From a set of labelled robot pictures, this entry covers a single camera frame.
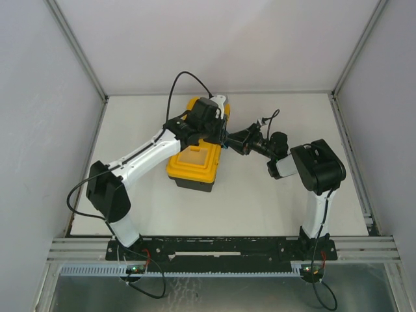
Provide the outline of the yellow black plastic toolbox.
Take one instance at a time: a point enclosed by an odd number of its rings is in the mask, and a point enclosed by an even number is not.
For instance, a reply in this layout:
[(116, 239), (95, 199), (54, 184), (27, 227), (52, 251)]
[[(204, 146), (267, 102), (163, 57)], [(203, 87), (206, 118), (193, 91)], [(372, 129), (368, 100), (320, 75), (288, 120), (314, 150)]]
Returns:
[[(183, 114), (167, 122), (168, 129), (180, 139), (181, 149), (168, 160), (166, 173), (178, 187), (184, 189), (211, 192), (215, 183), (222, 145), (201, 139), (204, 124), (220, 118), (217, 104), (209, 98), (191, 99)], [(228, 120), (228, 101), (225, 114)]]

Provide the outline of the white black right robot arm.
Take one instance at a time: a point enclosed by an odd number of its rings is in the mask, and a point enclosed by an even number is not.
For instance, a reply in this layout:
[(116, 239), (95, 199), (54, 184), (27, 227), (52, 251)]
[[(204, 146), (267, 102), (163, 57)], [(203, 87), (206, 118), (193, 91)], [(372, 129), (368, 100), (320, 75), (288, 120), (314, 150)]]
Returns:
[(276, 131), (264, 137), (261, 126), (253, 123), (245, 130), (229, 134), (226, 144), (241, 155), (254, 151), (268, 158), (267, 170), (274, 179), (297, 174), (308, 191), (306, 218), (300, 234), (307, 239), (328, 235), (332, 200), (346, 178), (346, 169), (325, 140), (290, 148), (285, 133)]

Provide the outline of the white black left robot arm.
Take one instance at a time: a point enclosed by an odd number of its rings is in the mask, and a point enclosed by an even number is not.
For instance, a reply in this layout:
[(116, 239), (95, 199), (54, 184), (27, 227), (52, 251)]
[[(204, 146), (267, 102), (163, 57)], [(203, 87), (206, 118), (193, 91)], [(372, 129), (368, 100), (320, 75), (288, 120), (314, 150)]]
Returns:
[(86, 197), (122, 246), (130, 247), (141, 238), (131, 218), (129, 188), (159, 163), (198, 145), (201, 139), (221, 145), (228, 122), (227, 104), (224, 95), (201, 97), (190, 110), (167, 120), (154, 137), (136, 150), (109, 164), (96, 161), (90, 167)]

